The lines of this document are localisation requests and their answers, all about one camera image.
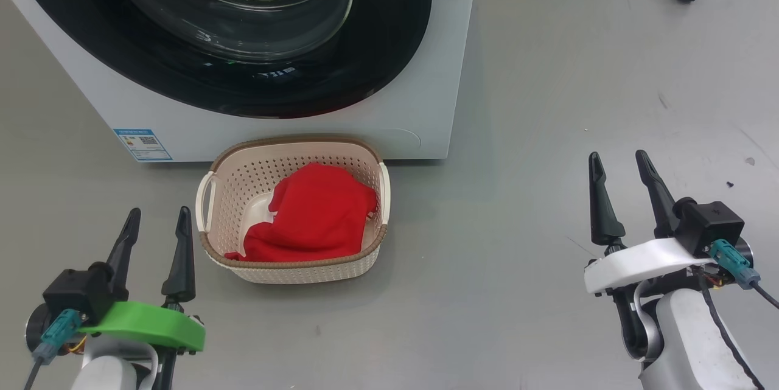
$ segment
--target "qr code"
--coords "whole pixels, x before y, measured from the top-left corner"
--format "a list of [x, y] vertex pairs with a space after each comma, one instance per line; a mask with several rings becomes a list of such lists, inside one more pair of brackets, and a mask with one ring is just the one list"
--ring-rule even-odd
[[138, 138], [144, 145], [159, 145], [159, 142], [153, 136], [139, 136]]

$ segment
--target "beige plastic basket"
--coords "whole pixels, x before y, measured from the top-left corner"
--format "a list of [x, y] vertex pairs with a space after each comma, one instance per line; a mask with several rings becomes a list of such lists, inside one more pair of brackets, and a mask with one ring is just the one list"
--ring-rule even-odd
[[[304, 165], [340, 166], [372, 187], [377, 212], [365, 224], [358, 254], [314, 262], [239, 262], [225, 253], [244, 253], [243, 240], [253, 224], [269, 221], [273, 188]], [[390, 175], [384, 162], [359, 141], [334, 138], [278, 138], [237, 144], [211, 165], [200, 182], [195, 221], [211, 259], [255, 283], [328, 282], [364, 274], [376, 262], [390, 217]]]

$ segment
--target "washing machine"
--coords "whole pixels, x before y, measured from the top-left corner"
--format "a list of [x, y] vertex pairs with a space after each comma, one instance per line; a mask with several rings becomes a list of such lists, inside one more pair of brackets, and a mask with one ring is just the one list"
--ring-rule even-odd
[[472, 0], [13, 2], [140, 162], [294, 134], [447, 155]]

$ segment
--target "basket handle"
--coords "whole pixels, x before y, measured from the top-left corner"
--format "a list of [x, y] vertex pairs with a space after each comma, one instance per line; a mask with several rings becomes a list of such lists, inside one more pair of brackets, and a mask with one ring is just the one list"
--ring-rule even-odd
[[[208, 171], [203, 179], [200, 180], [200, 186], [197, 188], [197, 198], [195, 199], [195, 222], [197, 223], [198, 232], [211, 232], [211, 215], [214, 212], [214, 196], [216, 195], [216, 178], [214, 171]], [[206, 213], [206, 221], [203, 221], [203, 198], [206, 196], [206, 189], [211, 188], [208, 201], [208, 212]]]
[[379, 167], [382, 169], [382, 179], [379, 182], [382, 201], [382, 224], [387, 224], [390, 220], [390, 172], [387, 171], [384, 162], [380, 162]]

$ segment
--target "green plastic part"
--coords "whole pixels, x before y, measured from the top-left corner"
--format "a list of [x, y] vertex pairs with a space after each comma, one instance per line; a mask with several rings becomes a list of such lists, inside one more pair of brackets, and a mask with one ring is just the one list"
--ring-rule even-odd
[[100, 332], [150, 345], [202, 352], [206, 329], [184, 313], [140, 302], [117, 302], [100, 324], [81, 326], [79, 332]]

